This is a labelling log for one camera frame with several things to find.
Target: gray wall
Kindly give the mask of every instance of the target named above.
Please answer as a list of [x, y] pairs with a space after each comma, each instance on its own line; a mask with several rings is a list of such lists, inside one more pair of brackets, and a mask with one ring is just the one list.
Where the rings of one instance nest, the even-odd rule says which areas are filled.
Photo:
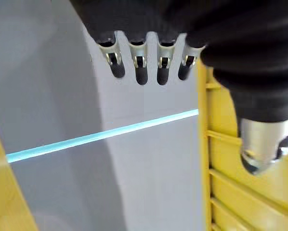
[[[0, 136], [6, 153], [197, 108], [180, 81], [179, 38], [165, 86], [137, 84], [126, 38], [115, 79], [65, 0], [0, 1]], [[12, 164], [42, 231], [202, 230], [196, 117]]]

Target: glowing blue line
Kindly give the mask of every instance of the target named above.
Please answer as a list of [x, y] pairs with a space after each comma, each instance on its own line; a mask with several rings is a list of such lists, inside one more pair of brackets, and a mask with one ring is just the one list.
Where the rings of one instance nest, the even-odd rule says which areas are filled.
[[39, 156], [39, 155], [44, 155], [47, 153], [56, 152], [56, 151], [63, 150], [66, 148], [75, 147], [78, 145], [102, 140], [102, 139], [113, 137], [113, 136], [118, 136], [118, 135], [125, 134], [128, 132], [137, 131], [137, 130], [141, 130], [144, 128], [149, 128], [149, 127], [153, 127], [156, 125], [165, 124], [165, 123], [169, 123], [175, 120], [184, 119], [184, 118], [188, 118], [188, 117], [196, 116], [196, 115], [198, 115], [198, 109], [179, 113], [179, 114], [165, 116], [165, 117], [161, 117], [158, 119], [148, 120], [142, 123], [115, 128], [115, 129], [108, 130], [108, 131], [102, 131], [102, 132], [94, 133], [94, 134], [87, 135], [87, 136], [77, 137], [77, 138], [73, 138], [73, 139], [66, 140], [66, 141], [52, 143], [52, 144], [44, 145], [44, 146], [37, 147], [37, 148], [27, 149], [27, 150], [23, 150], [20, 152], [8, 154], [7, 161], [9, 163], [12, 163], [12, 162], [32, 158], [32, 157]]

